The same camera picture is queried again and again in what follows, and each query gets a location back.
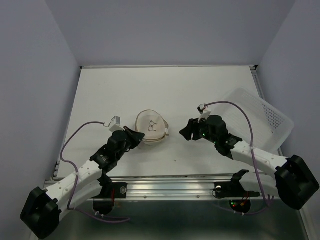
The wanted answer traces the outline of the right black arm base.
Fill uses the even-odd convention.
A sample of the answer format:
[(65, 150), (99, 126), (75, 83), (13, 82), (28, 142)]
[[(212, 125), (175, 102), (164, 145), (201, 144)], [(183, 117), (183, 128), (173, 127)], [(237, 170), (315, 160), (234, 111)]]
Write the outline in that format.
[(246, 176), (249, 170), (240, 170), (235, 173), (230, 181), (220, 181), (214, 184), (214, 189), (211, 194), (216, 199), (231, 198), (229, 206), (236, 214), (245, 215), (251, 209), (251, 197), (259, 197), (260, 193), (257, 191), (245, 190), (240, 180)]

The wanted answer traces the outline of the white mesh laundry bag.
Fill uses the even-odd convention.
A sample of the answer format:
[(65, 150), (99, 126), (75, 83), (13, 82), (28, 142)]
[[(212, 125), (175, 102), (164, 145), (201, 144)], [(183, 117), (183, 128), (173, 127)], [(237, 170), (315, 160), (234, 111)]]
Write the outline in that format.
[(169, 136), (168, 122), (156, 111), (146, 109), (135, 120), (136, 132), (143, 133), (142, 143), (147, 146), (158, 145)]

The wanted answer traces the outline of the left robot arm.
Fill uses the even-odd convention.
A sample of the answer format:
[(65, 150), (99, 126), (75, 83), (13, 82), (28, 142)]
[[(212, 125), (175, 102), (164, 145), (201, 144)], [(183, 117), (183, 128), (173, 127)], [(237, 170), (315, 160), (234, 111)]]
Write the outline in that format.
[(44, 189), (34, 188), (27, 197), (20, 219), (38, 239), (47, 238), (78, 205), (97, 195), (106, 197), (111, 193), (112, 180), (107, 173), (144, 137), (144, 133), (128, 127), (114, 131), (107, 143), (69, 176)]

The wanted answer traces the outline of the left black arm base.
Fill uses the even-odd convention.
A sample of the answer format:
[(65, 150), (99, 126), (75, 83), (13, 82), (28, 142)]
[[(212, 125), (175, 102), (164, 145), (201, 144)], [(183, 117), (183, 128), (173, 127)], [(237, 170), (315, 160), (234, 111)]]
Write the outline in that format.
[(100, 216), (107, 216), (115, 207), (116, 199), (127, 198), (128, 184), (126, 182), (113, 182), (110, 177), (103, 175), (98, 179), (102, 189), (93, 197), (93, 210)]

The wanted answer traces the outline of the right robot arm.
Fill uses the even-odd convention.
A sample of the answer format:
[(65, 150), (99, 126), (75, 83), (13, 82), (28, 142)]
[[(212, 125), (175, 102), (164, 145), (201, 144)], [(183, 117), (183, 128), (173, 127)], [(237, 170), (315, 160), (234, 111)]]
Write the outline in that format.
[(265, 181), (257, 177), (257, 184), (249, 179), (249, 171), (235, 173), (229, 182), (223, 182), (218, 198), (238, 197), (245, 192), (279, 197), (287, 206), (300, 210), (320, 189), (320, 185), (305, 161), (297, 156), (284, 157), (253, 149), (241, 138), (230, 134), (226, 123), (218, 115), (207, 119), (190, 119), (179, 132), (187, 141), (205, 139), (214, 144), (224, 157), (245, 163), (267, 175)]

